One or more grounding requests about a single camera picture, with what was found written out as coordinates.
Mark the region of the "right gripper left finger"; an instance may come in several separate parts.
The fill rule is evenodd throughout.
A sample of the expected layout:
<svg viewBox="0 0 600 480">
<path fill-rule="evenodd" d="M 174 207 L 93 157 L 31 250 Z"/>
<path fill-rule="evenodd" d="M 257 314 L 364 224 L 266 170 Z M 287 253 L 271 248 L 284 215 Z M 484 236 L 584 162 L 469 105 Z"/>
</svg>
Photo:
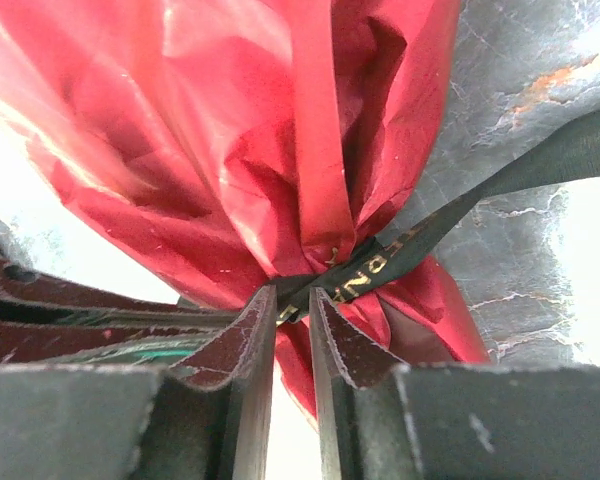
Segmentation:
<svg viewBox="0 0 600 480">
<path fill-rule="evenodd" d="M 0 479 L 261 479 L 276 292 L 173 365 L 0 364 Z"/>
</svg>

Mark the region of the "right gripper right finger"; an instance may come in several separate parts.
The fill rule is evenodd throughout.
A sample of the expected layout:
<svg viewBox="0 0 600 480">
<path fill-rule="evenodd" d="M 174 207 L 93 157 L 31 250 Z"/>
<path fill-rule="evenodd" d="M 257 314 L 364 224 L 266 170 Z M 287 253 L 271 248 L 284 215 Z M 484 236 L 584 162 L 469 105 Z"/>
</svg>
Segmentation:
<svg viewBox="0 0 600 480">
<path fill-rule="evenodd" d="M 326 479 L 600 479 L 600 368 L 411 365 L 321 289 L 310 341 Z"/>
</svg>

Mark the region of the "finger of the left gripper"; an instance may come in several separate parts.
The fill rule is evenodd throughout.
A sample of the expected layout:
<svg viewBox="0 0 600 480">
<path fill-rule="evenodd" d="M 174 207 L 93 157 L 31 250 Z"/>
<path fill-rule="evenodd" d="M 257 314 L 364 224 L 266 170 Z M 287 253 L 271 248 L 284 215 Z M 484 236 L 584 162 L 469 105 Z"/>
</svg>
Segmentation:
<svg viewBox="0 0 600 480">
<path fill-rule="evenodd" d="M 223 332 L 223 328 L 92 328 L 0 321 L 0 364 L 50 361 L 173 365 Z"/>
<path fill-rule="evenodd" d="M 0 320 L 228 320 L 186 302 L 137 300 L 44 274 L 9 242 L 0 221 Z"/>
</svg>

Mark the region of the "red wrapping paper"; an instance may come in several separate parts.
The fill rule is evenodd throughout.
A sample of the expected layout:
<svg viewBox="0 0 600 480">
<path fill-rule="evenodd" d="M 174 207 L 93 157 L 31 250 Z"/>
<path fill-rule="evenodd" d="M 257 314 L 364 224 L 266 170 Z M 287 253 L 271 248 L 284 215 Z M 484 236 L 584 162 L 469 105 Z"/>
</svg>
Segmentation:
<svg viewBox="0 0 600 480">
<path fill-rule="evenodd" d="M 240 308 L 413 193 L 457 1 L 0 1 L 0 126 L 88 226 Z"/>
</svg>

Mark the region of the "black ribbon with gold text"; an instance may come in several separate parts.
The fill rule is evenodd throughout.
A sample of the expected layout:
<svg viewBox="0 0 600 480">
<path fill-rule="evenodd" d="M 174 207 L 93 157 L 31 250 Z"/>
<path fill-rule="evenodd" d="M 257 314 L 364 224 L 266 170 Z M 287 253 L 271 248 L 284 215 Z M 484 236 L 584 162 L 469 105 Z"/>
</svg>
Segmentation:
<svg viewBox="0 0 600 480">
<path fill-rule="evenodd" d="M 295 324 L 309 313 L 309 294 L 322 288 L 337 303 L 410 273 L 480 201 L 536 187 L 600 177 L 600 109 L 575 118 L 472 189 L 443 205 L 387 244 L 371 237 L 351 257 L 320 275 L 279 278 L 277 323 Z"/>
</svg>

